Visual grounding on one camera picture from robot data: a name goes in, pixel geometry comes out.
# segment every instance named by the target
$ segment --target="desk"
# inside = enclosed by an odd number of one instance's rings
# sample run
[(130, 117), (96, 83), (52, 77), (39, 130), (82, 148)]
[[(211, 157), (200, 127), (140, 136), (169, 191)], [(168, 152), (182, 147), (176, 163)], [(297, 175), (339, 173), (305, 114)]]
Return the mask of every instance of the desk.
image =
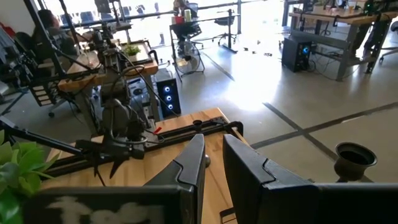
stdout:
[[(233, 13), (232, 13), (232, 10), (228, 10), (228, 12), (221, 12), (221, 13), (217, 13), (217, 14), (212, 15), (212, 16), (205, 16), (205, 17), (201, 17), (201, 16), (200, 16), (200, 17), (196, 18), (196, 19), (195, 19), (194, 21), (192, 21), (192, 22), (185, 22), (185, 23), (183, 23), (183, 24), (194, 24), (194, 23), (197, 23), (197, 22), (213, 21), (213, 20), (216, 20), (216, 19), (225, 19), (225, 18), (229, 18), (229, 21), (231, 21), (231, 18), (232, 18), (232, 17), (236, 17), (236, 16), (240, 16), (240, 15), (239, 15), (239, 14), (233, 14)], [(172, 50), (173, 50), (173, 60), (174, 60), (174, 62), (175, 62), (177, 56), (176, 56), (176, 54), (175, 54), (175, 47), (174, 47), (174, 41), (173, 41), (173, 33), (172, 33), (172, 30), (173, 30), (174, 27), (177, 27), (177, 26), (179, 26), (179, 25), (181, 25), (181, 24), (172, 24), (172, 25), (170, 25), (170, 27), (169, 27), (170, 39), (171, 39), (171, 41), (172, 41)], [(225, 47), (225, 48), (227, 48), (228, 50), (230, 50), (230, 51), (236, 53), (237, 51), (232, 49), (232, 43), (231, 43), (231, 25), (232, 25), (232, 24), (229, 22), (229, 23), (228, 23), (228, 45), (227, 45), (227, 46), (223, 45), (223, 47)]]
[[(156, 126), (162, 127), (162, 131), (170, 131), (188, 126), (196, 119), (204, 121), (219, 116), (224, 116), (224, 114), (218, 108), (213, 108), (161, 121), (156, 123)], [(94, 138), (93, 140), (101, 141), (102, 136)], [(222, 155), (223, 133), (214, 133), (205, 136), (205, 142), (206, 154), (210, 156), (211, 164), (206, 168), (205, 174), (202, 223), (219, 224), (220, 211), (233, 206), (224, 172)], [(143, 160), (130, 159), (121, 165), (114, 177), (110, 180), (109, 172), (112, 163), (99, 166), (99, 171), (107, 186), (142, 186), (166, 167), (166, 165), (180, 153), (185, 145), (187, 145), (187, 142), (145, 153), (145, 158)], [(52, 149), (49, 158), (52, 158), (58, 153), (59, 151), (57, 149)], [(61, 158), (69, 155), (70, 154), (66, 152), (61, 152)], [(51, 187), (88, 186), (102, 186), (98, 176), (94, 177), (93, 168), (60, 176), (52, 180), (46, 180), (42, 184), (43, 189)]]
[[(358, 27), (362, 24), (370, 24), (372, 22), (375, 22), (377, 19), (377, 16), (352, 17), (350, 15), (354, 15), (354, 14), (349, 14), (349, 13), (347, 13), (347, 11), (348, 11), (347, 9), (346, 10), (343, 9), (343, 10), (339, 10), (339, 11), (325, 10), (321, 14), (305, 13), (302, 15), (300, 13), (294, 13), (294, 12), (289, 13), (289, 16), (292, 16), (291, 35), (304, 37), (304, 38), (311, 40), (315, 43), (324, 44), (324, 45), (328, 45), (330, 47), (335, 47), (337, 49), (343, 50), (343, 54), (341, 55), (341, 57), (335, 57), (332, 55), (324, 54), (323, 52), (317, 52), (322, 56), (329, 57), (329, 58), (332, 58), (332, 59), (340, 62), (337, 76), (335, 78), (337, 81), (342, 81), (342, 79), (344, 78), (346, 69), (353, 65), (367, 63), (368, 69), (367, 69), (366, 73), (372, 72), (372, 70), (375, 66), (375, 61), (377, 60), (377, 58), (380, 54), (380, 50), (383, 45), (384, 39), (386, 38), (386, 35), (388, 33), (391, 19), (398, 16), (398, 12), (383, 12), (381, 14), (380, 21), (387, 21), (387, 26), (383, 30), (383, 32), (381, 34), (379, 34), (381, 41), (378, 41), (375, 44), (372, 55), (369, 57), (365, 57), (365, 58), (353, 58), (351, 56), (351, 49), (353, 47), (352, 43), (354, 42), (354, 40), (356, 38), (356, 33), (358, 30)], [(321, 36), (321, 35), (319, 35), (319, 32), (317, 32), (317, 31), (315, 31), (315, 34), (304, 32), (302, 27), (300, 28), (300, 30), (296, 30), (297, 20), (300, 18), (300, 16), (302, 16), (302, 18), (304, 18), (304, 19), (315, 19), (319, 22), (327, 21), (327, 22), (333, 23), (336, 21), (336, 22), (343, 22), (346, 24), (350, 24), (348, 36), (347, 36), (346, 40), (341, 40), (341, 39), (334, 39), (331, 37)]]
[[(91, 63), (92, 68), (96, 68), (100, 62), (98, 61), (98, 57), (96, 52), (88, 52), (86, 54), (81, 54), (77, 58), (77, 61), (88, 65), (88, 60)], [(151, 75), (154, 75), (158, 71), (158, 65), (155, 60), (153, 60), (151, 63), (146, 63), (144, 64), (145, 69), (143, 72), (141, 72), (142, 76), (146, 79), (147, 83), (152, 83)], [(85, 68), (80, 66), (77, 63), (74, 63), (68, 70), (67, 74), (73, 74), (73, 73), (79, 73), (79, 72), (84, 72), (86, 71)], [(131, 70), (129, 75), (135, 75), (136, 71)], [(127, 79), (131, 78), (137, 78), (134, 76), (128, 76), (126, 77)], [(91, 118), (91, 106), (90, 106), (90, 98), (87, 96), (91, 96), (91, 90), (93, 89), (94, 86), (102, 85), (102, 83), (106, 79), (106, 74), (92, 74), (89, 75), (81, 80), (61, 80), (58, 84), (58, 87), (60, 90), (65, 91), (65, 92), (72, 92), (72, 93), (78, 93), (76, 94), (76, 103), (79, 106), (81, 112), (83, 113), (83, 116), (85, 118), (85, 121), (90, 129), (91, 134), (97, 134), (96, 130), (96, 125)], [(150, 90), (148, 91), (149, 96), (150, 96), (150, 106), (152, 110), (152, 115), (154, 116), (155, 121), (160, 120), (160, 115), (159, 115), (159, 110), (157, 108), (157, 100), (153, 92)]]

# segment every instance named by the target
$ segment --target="red object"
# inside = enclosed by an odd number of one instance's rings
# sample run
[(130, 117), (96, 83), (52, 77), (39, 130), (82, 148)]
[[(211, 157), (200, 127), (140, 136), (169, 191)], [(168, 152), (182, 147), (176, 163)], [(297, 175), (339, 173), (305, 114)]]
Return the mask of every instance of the red object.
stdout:
[(0, 22), (0, 26), (6, 31), (6, 33), (11, 37), (14, 38), (15, 32), (11, 27), (5, 26), (3, 23)]
[(162, 127), (158, 127), (158, 128), (154, 131), (154, 133), (157, 134), (160, 130), (162, 130)]
[(182, 17), (182, 16), (176, 16), (176, 17), (175, 17), (175, 23), (176, 23), (176, 24), (184, 23), (184, 17)]

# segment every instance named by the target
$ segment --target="potted plant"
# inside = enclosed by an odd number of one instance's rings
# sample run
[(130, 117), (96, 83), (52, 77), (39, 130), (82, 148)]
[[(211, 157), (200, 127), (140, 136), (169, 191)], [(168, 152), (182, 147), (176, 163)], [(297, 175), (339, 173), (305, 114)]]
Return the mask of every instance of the potted plant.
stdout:
[(124, 53), (126, 53), (132, 61), (136, 61), (136, 55), (141, 52), (141, 50), (136, 45), (127, 45), (124, 49)]
[(36, 142), (4, 142), (0, 131), (0, 223), (22, 224), (22, 205), (39, 191), (44, 171), (59, 157), (45, 161), (44, 151)]
[(313, 5), (312, 13), (317, 14), (317, 13), (322, 13), (323, 12), (323, 3), (317, 2)]

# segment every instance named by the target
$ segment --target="white wall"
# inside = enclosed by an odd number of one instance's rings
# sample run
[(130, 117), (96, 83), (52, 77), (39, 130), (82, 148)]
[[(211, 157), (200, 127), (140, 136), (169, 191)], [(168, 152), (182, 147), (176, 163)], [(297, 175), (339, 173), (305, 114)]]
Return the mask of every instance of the white wall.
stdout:
[(0, 22), (27, 34), (32, 34), (35, 27), (24, 0), (0, 0)]

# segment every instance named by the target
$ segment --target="blue led light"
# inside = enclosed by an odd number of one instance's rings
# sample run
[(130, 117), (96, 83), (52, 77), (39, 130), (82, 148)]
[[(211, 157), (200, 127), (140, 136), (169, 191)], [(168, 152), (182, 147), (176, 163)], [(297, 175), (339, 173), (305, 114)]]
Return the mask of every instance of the blue led light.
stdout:
[(303, 48), (303, 53), (308, 54), (310, 52), (310, 49), (308, 47)]

